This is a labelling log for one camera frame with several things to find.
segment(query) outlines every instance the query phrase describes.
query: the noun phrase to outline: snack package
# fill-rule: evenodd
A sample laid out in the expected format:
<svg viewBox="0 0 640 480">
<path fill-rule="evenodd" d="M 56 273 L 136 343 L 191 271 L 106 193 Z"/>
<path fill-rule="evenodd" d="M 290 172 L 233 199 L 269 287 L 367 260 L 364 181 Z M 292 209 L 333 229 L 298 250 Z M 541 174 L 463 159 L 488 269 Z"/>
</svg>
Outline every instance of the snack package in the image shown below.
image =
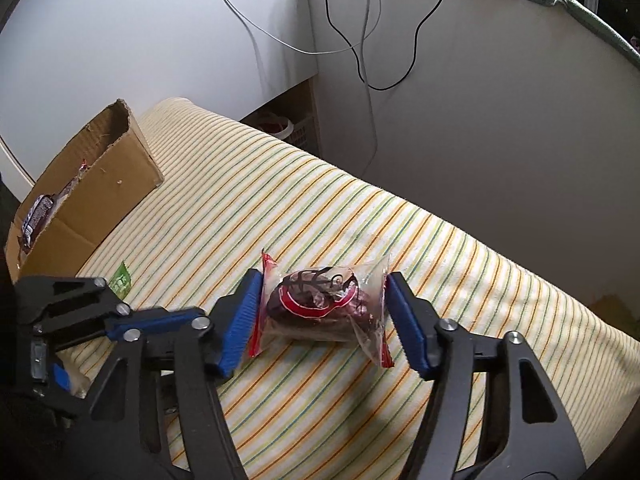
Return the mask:
<svg viewBox="0 0 640 480">
<path fill-rule="evenodd" d="M 256 357 L 273 336 L 346 341 L 359 343 L 375 364 L 391 368 L 385 337 L 387 261 L 285 273 L 263 252 L 262 297 L 249 356 Z"/>
<path fill-rule="evenodd" d="M 27 216 L 22 223 L 22 237 L 20 238 L 20 260 L 29 254 L 36 238 L 40 232 L 49 224 L 49 221 L 56 213 L 58 208 L 66 200 L 71 190 L 80 181 L 84 172 L 87 170 L 86 160 L 82 160 L 82 164 L 78 169 L 78 174 L 73 177 L 68 184 L 55 195 L 40 195 L 36 202 L 31 206 Z"/>
</svg>

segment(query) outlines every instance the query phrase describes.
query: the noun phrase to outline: white cable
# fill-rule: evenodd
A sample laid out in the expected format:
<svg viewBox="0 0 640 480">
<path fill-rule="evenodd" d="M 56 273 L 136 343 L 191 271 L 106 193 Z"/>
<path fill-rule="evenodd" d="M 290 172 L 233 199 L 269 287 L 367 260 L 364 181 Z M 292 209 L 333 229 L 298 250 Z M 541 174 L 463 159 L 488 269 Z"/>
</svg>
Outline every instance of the white cable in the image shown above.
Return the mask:
<svg viewBox="0 0 640 480">
<path fill-rule="evenodd" d="M 229 7 L 229 9 L 242 21 L 247 22 L 251 25 L 253 25 L 255 28 L 257 28 L 258 30 L 260 30 L 261 32 L 265 33 L 267 36 L 269 36 L 272 40 L 277 41 L 278 43 L 287 46 L 293 50 L 295 50 L 296 52 L 299 52 L 300 54 L 309 54 L 311 56 L 315 56 L 318 54 L 338 54 L 339 52 L 346 52 L 348 50 L 351 50 L 351 47 L 347 47 L 347 48 L 342 48 L 340 50 L 327 50 L 325 52 L 308 52 L 306 50 L 302 50 L 299 48 L 296 48 L 295 46 L 290 45 L 289 43 L 286 43 L 285 41 L 282 41 L 279 38 L 276 38 L 273 34 L 271 34 L 270 32 L 264 30 L 262 27 L 260 27 L 260 25 L 256 25 L 254 22 L 252 22 L 248 17 L 246 17 L 242 12 L 240 12 L 238 10 L 238 8 L 231 3 L 230 0 L 223 0 L 226 3 L 226 6 Z M 362 44 L 362 42 L 364 40 L 366 40 L 372 33 L 374 30 L 376 30 L 376 27 L 378 26 L 378 23 L 380 22 L 380 15 L 382 14 L 382 0 L 378 0 L 378 18 L 376 20 L 375 25 L 373 26 L 373 28 L 369 31 L 368 34 L 366 34 L 363 38 L 363 40 L 360 41 L 360 43 L 356 43 L 353 46 L 358 46 L 360 44 Z"/>
<path fill-rule="evenodd" d="M 367 165 L 364 167 L 364 170 L 362 170 L 362 174 L 360 175 L 361 178 L 363 178 L 364 175 L 367 173 L 367 170 L 369 169 L 371 163 L 373 162 L 373 159 L 376 158 L 376 153 L 378 152 L 378 133 L 376 131 L 376 121 L 373 117 L 373 103 L 371 102 L 371 89 L 369 88 L 369 79 L 367 78 L 367 68 L 364 62 L 364 40 L 367 39 L 366 31 L 367 31 L 367 22 L 369 21 L 370 6 L 371 6 L 371 0 L 367 0 L 367 9 L 365 10 L 365 13 L 364 13 L 364 23 L 362 23 L 362 38 L 360 40 L 359 51 L 360 51 L 360 66 L 362 67 L 362 70 L 361 70 L 362 79 L 364 81 L 364 88 L 367 92 L 367 108 L 369 112 L 369 122 L 371 126 L 371 133 L 373 134 L 373 154 L 371 155 L 371 158 L 367 162 Z"/>
</svg>

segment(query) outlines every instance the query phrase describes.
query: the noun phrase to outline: cardboard box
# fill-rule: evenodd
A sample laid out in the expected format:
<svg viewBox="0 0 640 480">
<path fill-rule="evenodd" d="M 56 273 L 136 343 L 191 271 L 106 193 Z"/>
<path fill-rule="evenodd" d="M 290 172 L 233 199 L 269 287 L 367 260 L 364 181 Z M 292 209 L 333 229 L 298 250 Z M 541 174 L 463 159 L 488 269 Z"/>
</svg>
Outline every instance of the cardboard box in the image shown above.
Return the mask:
<svg viewBox="0 0 640 480">
<path fill-rule="evenodd" d="M 89 168 L 20 257 L 21 226 L 42 194 L 55 195 Z M 47 166 L 20 204 L 4 251 L 12 280 L 28 274 L 75 276 L 98 245 L 164 178 L 135 118 L 122 100 L 106 107 Z"/>
</svg>

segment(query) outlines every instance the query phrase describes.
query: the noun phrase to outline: white wall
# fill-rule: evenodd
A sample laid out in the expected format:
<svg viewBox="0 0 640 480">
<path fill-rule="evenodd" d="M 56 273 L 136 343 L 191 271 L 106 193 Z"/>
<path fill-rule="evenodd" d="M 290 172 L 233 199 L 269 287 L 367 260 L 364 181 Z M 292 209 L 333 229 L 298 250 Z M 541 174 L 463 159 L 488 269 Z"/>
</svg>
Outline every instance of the white wall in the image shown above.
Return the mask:
<svg viewBox="0 0 640 480">
<path fill-rule="evenodd" d="M 383 0 L 370 82 L 408 67 L 437 0 Z M 357 41 L 364 0 L 330 0 Z M 310 0 L 319 48 L 340 47 Z M 359 174 L 370 153 L 351 53 L 319 59 L 326 158 Z M 447 219 L 589 303 L 618 293 L 640 315 L 640 72 L 561 9 L 444 0 L 399 87 L 374 92 L 380 150 L 366 180 Z"/>
<path fill-rule="evenodd" d="M 313 49 L 307 0 L 231 1 Z M 240 119 L 316 70 L 312 56 L 247 31 L 222 0 L 21 0 L 0 34 L 0 136 L 37 178 L 117 98 L 140 114 L 184 96 Z"/>
</svg>

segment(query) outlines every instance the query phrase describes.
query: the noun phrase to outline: bed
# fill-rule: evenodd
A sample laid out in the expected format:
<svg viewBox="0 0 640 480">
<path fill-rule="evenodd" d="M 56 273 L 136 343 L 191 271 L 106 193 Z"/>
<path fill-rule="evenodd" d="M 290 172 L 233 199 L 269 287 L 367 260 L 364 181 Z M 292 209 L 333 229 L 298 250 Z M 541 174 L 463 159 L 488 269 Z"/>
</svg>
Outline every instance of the bed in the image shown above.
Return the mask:
<svg viewBox="0 0 640 480">
<path fill-rule="evenodd" d="M 638 400 L 639 342 L 437 216 L 187 99 L 165 100 L 139 123 L 166 180 L 79 273 L 110 277 L 124 261 L 133 308 L 209 311 L 247 268 L 259 268 L 263 248 L 285 267 L 388 254 L 441 316 L 476 333 L 527 337 L 587 464 Z M 279 341 L 219 388 L 249 478 L 399 475 L 430 383 L 409 370 L 391 321 L 386 333 L 395 361 L 386 371 L 343 344 Z M 110 348 L 95 340 L 72 357 L 94 378 Z M 459 467 L 475 457 L 483 385 L 476 375 Z M 188 467 L 175 415 L 167 426 L 174 463 Z"/>
</svg>

